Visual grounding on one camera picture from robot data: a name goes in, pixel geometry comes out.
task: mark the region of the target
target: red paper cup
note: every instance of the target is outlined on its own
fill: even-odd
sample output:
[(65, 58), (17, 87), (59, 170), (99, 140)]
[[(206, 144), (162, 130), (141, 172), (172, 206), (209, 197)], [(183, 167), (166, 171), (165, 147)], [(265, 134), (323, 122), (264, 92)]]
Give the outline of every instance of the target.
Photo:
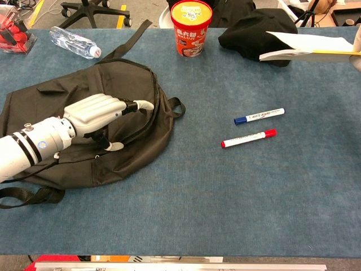
[(203, 51), (212, 8), (202, 1), (183, 0), (172, 7), (170, 15), (177, 52), (189, 58), (198, 56)]

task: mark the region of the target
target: chair base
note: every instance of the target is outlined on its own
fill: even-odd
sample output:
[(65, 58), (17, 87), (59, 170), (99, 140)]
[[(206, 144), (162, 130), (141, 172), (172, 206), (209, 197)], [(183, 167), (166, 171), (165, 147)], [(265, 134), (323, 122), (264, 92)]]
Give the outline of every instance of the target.
[(71, 15), (65, 22), (59, 25), (60, 28), (67, 28), (70, 25), (74, 24), (79, 19), (87, 17), (89, 19), (90, 25), (92, 28), (96, 28), (96, 23), (94, 20), (94, 14), (107, 14), (107, 15), (123, 15), (126, 18), (130, 18), (129, 11), (115, 10), (108, 7), (100, 7), (98, 4), (102, 0), (92, 0), (88, 2), (87, 0), (82, 0), (82, 3), (61, 3), (66, 14), (66, 10), (76, 10), (76, 12)]

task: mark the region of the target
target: red marker cap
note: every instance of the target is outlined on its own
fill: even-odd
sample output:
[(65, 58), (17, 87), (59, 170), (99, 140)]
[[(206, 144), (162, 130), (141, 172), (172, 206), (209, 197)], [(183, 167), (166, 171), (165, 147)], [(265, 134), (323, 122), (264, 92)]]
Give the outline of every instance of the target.
[(274, 137), (275, 135), (277, 135), (277, 131), (276, 131), (276, 129), (272, 129), (272, 130), (265, 131), (265, 134), (266, 134), (266, 138)]

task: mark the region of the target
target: plastic water bottle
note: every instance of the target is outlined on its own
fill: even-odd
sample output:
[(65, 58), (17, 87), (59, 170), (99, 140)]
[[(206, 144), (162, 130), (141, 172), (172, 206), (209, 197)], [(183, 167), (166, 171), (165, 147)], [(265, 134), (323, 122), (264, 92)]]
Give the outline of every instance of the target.
[(102, 54), (102, 50), (97, 47), (94, 41), (73, 34), (59, 27), (52, 27), (50, 29), (50, 39), (54, 44), (60, 46), (61, 48), (81, 55), (84, 58), (99, 58)]

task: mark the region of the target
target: chair wheel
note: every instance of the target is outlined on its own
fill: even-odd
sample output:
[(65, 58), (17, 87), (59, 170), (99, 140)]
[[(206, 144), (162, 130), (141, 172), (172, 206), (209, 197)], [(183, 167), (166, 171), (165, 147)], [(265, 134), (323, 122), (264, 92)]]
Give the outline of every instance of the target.
[(61, 10), (61, 14), (65, 17), (65, 18), (69, 18), (70, 16), (72, 16), (72, 13), (70, 10), (68, 10), (67, 8), (63, 8)]
[(111, 2), (109, 0), (102, 0), (103, 7), (111, 7)]
[(124, 18), (124, 25), (126, 27), (131, 27), (131, 18)]

